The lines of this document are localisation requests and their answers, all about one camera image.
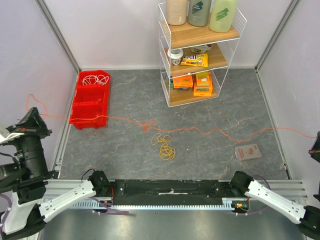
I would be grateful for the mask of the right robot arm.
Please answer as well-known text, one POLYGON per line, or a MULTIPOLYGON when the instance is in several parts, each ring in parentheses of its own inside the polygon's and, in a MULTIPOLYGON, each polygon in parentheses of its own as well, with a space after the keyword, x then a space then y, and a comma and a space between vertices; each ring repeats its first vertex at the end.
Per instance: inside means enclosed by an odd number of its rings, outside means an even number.
POLYGON ((305 236, 320 238, 320 209, 311 205, 301 205, 260 184, 243 171, 236 171, 229 183, 229 191, 235 197, 246 196, 262 202, 281 213, 305 236))

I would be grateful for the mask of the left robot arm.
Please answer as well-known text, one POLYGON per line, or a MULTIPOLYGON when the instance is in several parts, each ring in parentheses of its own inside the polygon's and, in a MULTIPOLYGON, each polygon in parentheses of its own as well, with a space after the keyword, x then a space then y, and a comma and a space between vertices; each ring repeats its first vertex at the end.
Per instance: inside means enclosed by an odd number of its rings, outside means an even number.
POLYGON ((44 201, 48 180, 56 173, 47 167, 41 140, 50 136, 38 109, 32 107, 16 124, 0 127, 1 146, 14 146, 13 162, 0 167, 0 193, 11 192, 8 207, 0 216, 3 240, 20 240, 40 232, 58 214, 80 200, 104 197, 110 182, 101 170, 60 196, 44 201))

